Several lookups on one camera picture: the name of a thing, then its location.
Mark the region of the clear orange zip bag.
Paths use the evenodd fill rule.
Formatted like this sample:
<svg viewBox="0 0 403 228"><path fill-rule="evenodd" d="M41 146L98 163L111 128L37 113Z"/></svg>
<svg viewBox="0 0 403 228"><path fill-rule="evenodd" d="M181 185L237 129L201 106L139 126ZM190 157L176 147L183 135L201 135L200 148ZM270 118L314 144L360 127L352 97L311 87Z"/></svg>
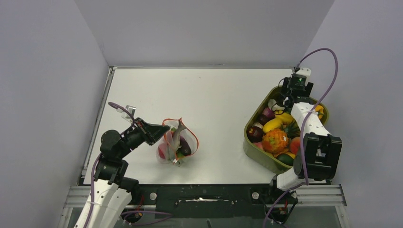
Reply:
<svg viewBox="0 0 403 228"><path fill-rule="evenodd" d="M163 126L169 131L159 141L156 157L160 163L181 166L195 154L199 148L199 140L196 135L185 126L182 118L166 118Z"/></svg>

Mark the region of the grey toy fish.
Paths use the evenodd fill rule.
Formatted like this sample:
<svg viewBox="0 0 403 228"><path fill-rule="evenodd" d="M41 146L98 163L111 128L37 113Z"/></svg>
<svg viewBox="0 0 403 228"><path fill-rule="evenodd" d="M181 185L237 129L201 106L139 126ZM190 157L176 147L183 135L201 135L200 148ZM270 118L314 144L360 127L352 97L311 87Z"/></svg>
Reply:
<svg viewBox="0 0 403 228"><path fill-rule="evenodd" d="M180 145L180 136L181 136L181 131L185 130L185 126L182 123L182 120L179 119L178 120L178 127L176 128L176 132L175 135L172 138L172 143L170 145L170 150L169 150L169 158L170 161L176 165L176 166L180 166L181 162L178 158L176 158L176 153L175 151L179 148Z"/></svg>

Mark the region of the green leaf vegetable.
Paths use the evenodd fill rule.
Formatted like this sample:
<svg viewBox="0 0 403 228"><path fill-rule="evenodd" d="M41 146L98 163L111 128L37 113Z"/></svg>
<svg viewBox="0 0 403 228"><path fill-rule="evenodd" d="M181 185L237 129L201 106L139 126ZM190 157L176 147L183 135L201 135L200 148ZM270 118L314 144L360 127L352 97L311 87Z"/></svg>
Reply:
<svg viewBox="0 0 403 228"><path fill-rule="evenodd" d="M172 127L171 128L171 136L172 136L172 138L173 138L173 136L175 135L175 132L176 132L176 128L175 127ZM184 158L185 157L185 155L182 153L182 151L180 150L180 145L179 145L179 148L175 151L175 153L176 153L176 155L177 155L177 157L178 158Z"/></svg>

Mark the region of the grey white mushroom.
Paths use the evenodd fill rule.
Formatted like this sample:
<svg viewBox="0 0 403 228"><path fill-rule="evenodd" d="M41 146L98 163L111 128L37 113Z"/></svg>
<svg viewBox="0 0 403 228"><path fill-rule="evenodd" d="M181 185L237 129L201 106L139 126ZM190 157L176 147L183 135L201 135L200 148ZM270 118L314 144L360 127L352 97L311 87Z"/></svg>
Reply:
<svg viewBox="0 0 403 228"><path fill-rule="evenodd" d="M272 111L276 110L284 110L285 108L283 106L280 106L275 99L269 99L267 102L268 108Z"/></svg>

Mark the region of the red apple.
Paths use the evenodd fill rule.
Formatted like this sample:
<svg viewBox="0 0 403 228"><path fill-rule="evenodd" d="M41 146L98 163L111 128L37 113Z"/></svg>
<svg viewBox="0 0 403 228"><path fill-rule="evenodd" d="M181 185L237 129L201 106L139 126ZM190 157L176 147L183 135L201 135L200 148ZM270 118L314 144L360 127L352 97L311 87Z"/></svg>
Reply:
<svg viewBox="0 0 403 228"><path fill-rule="evenodd" d="M168 145L166 143L159 144L157 154L161 159L166 160L168 158Z"/></svg>

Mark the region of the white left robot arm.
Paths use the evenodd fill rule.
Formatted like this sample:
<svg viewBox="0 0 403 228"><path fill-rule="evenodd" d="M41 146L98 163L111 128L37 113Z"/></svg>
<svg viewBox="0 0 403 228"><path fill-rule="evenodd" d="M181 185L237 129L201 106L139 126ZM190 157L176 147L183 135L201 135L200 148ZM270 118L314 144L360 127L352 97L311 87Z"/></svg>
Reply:
<svg viewBox="0 0 403 228"><path fill-rule="evenodd" d="M142 143L154 145L168 131L167 125L136 118L123 133L108 130L101 136L100 154L91 170L90 193L76 228L112 228L125 207L138 195L139 181L125 177L124 157Z"/></svg>

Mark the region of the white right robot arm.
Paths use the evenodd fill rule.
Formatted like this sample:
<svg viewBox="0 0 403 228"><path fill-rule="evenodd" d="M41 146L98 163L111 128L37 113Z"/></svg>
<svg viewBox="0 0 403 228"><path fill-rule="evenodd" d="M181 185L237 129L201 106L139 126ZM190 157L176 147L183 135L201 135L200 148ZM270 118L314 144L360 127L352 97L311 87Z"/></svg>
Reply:
<svg viewBox="0 0 403 228"><path fill-rule="evenodd" d="M316 104L310 98L313 83L306 82L307 76L293 73L286 77L280 94L283 105L300 129L300 142L293 168L277 175L276 184L269 187L267 196L278 203L286 197L286 190L310 181L333 179L342 149L342 140L333 136L323 125L315 111Z"/></svg>

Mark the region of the purple eggplant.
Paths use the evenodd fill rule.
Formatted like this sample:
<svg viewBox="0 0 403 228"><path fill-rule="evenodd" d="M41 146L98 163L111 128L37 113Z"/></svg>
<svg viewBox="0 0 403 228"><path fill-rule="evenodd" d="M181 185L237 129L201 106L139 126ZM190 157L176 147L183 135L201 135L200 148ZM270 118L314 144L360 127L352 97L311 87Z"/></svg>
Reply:
<svg viewBox="0 0 403 228"><path fill-rule="evenodd" d="M180 137L180 147L178 151L184 156L189 156L192 154L192 150L183 136Z"/></svg>

